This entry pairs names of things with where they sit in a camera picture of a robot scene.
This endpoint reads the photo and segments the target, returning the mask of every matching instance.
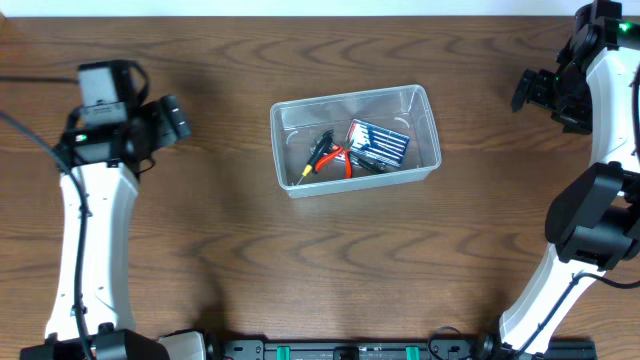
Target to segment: pliers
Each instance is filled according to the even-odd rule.
[[[322,169],[325,165],[327,165],[328,163],[331,162],[331,160],[335,159],[336,157],[338,157],[340,154],[344,155],[344,165],[345,165],[345,170],[346,170],[346,174],[345,174],[345,179],[351,179],[351,174],[352,174],[352,169],[351,169],[351,160],[349,158],[349,149],[351,148],[351,146],[353,145],[353,140],[349,141],[349,142],[345,142],[343,145],[335,145],[334,144],[334,149],[336,149],[334,152],[327,154],[325,156],[323,156],[318,163],[316,164],[316,168],[315,171],[319,172],[320,169]]]

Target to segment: clear plastic container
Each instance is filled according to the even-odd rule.
[[[344,161],[336,160],[296,186],[314,142],[334,129],[334,142],[342,143],[354,119],[409,136],[402,166],[373,175],[354,165],[353,178],[345,179]],[[271,142],[278,182],[292,198],[420,181],[442,161],[427,93],[419,85],[277,103]]]

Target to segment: green connector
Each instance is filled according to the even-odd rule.
[[[291,360],[291,349],[289,349],[288,346],[278,346],[278,349],[276,350],[276,359]]]
[[[417,346],[407,346],[407,360],[420,360],[420,349]]]

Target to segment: wire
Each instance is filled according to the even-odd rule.
[[[598,276],[598,275],[594,275],[594,274],[590,274],[590,273],[580,273],[578,275],[575,275],[573,277],[573,279],[571,279],[571,282],[569,283],[569,286],[567,286],[567,288],[564,290],[564,292],[562,293],[562,295],[560,296],[558,301],[556,301],[555,305],[553,305],[553,307],[551,308],[551,311],[549,311],[549,314],[547,315],[547,317],[544,319],[544,321],[542,321],[540,324],[538,324],[538,328],[536,329],[536,331],[533,332],[533,334],[529,337],[529,339],[525,342],[525,344],[520,348],[520,350],[518,350],[518,352],[516,352],[513,355],[513,359],[518,359],[520,357],[520,355],[524,354],[525,350],[527,350],[527,348],[529,346],[531,346],[531,344],[535,341],[535,339],[538,337],[538,335],[540,335],[542,330],[544,330],[544,328],[549,324],[549,322],[551,321],[553,316],[556,314],[556,312],[558,312],[558,309],[560,308],[560,306],[562,306],[562,303],[567,299],[567,297],[571,293],[571,290],[573,290],[573,288],[576,285],[578,285],[578,282],[580,282],[581,279],[586,278],[586,277],[595,279],[595,280],[600,281],[601,283],[603,283],[605,285],[611,286],[611,287],[616,288],[616,289],[628,290],[628,289],[640,288],[640,281],[636,281],[636,282],[629,283],[629,284],[621,284],[619,282],[615,282],[613,280],[605,279],[602,276]]]
[[[91,348],[89,346],[89,340],[87,336],[87,327],[84,320],[84,307],[82,305],[82,266],[83,266],[83,257],[84,257],[84,247],[85,247],[85,239],[87,236],[87,216],[89,214],[89,208],[87,206],[87,197],[85,196],[84,188],[78,181],[75,175],[71,172],[71,169],[67,166],[67,164],[62,160],[62,158],[53,150],[44,140],[34,134],[31,130],[29,130],[26,126],[22,125],[20,122],[7,115],[6,113],[0,111],[0,118],[6,121],[9,125],[13,126],[16,130],[24,134],[31,141],[40,146],[53,160],[58,164],[60,170],[69,176],[71,182],[74,187],[78,191],[78,197],[80,198],[80,236],[78,239],[78,253],[76,255],[76,268],[75,268],[75,276],[74,276],[74,284],[73,284],[73,301],[74,301],[74,312],[76,317],[76,325],[78,326],[78,337],[80,339],[80,343],[82,344],[82,350],[88,360],[95,360],[93,354],[91,353]]]
[[[0,82],[26,82],[26,83],[54,83],[54,84],[78,84],[78,80],[72,78],[56,77],[30,77],[30,76],[0,76]]]
[[[78,124],[78,120],[80,120],[80,110],[82,110],[82,105],[76,106],[71,110],[69,115],[67,115],[67,124],[65,125],[65,130],[75,129]]]
[[[460,330],[454,328],[453,326],[443,326],[441,328],[436,329],[436,331],[433,332],[433,334],[431,334],[431,336],[429,336],[429,340],[427,340],[427,349],[429,350],[429,352],[431,353],[431,355],[433,355],[434,358],[436,358],[437,360],[444,360],[443,358],[441,358],[440,356],[438,356],[438,354],[435,353],[435,351],[433,351],[433,349],[431,348],[431,341],[433,341],[433,338],[438,335],[438,333],[445,331],[445,330],[449,330],[449,331],[453,331],[458,333],[458,335],[460,335],[462,337],[462,340],[466,341],[467,344],[469,344],[469,349],[471,349],[471,347],[473,346],[473,343],[471,343],[469,340],[467,340],[464,335],[462,335],[462,333],[460,332]],[[471,350],[469,350],[469,355],[465,356],[465,357],[461,357],[459,358],[459,360],[466,360],[466,359],[471,359],[472,354],[471,354]]]
[[[638,70],[636,70],[636,76],[633,78],[633,92],[631,95],[631,107],[632,107],[632,116],[633,116],[633,136],[636,141],[636,157],[638,161],[640,161],[640,112],[638,108],[638,95],[640,89],[640,65],[638,66]]]
[[[142,173],[146,173],[147,171],[153,169],[154,166],[156,166],[156,159],[154,159],[153,157],[150,156],[147,160],[149,160],[151,165],[149,165],[149,167],[147,167],[146,169],[144,169],[142,171],[138,171],[138,175],[140,175]]]

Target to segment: dark wooden surface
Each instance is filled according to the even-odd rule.
[[[194,136],[145,174],[130,230],[138,330],[203,325],[272,339],[477,333],[510,306],[545,248],[551,200],[590,138],[510,100],[526,68],[555,69],[570,18],[12,19],[0,73],[75,76],[135,59],[152,98],[180,97]],[[443,162],[424,182],[291,200],[277,184],[269,108],[405,84],[427,90]],[[0,109],[51,143],[69,85],[0,84]],[[0,357],[42,341],[63,208],[49,158],[0,126]],[[640,278],[636,263],[610,274]],[[637,292],[595,285],[557,331],[605,359],[640,351]]]

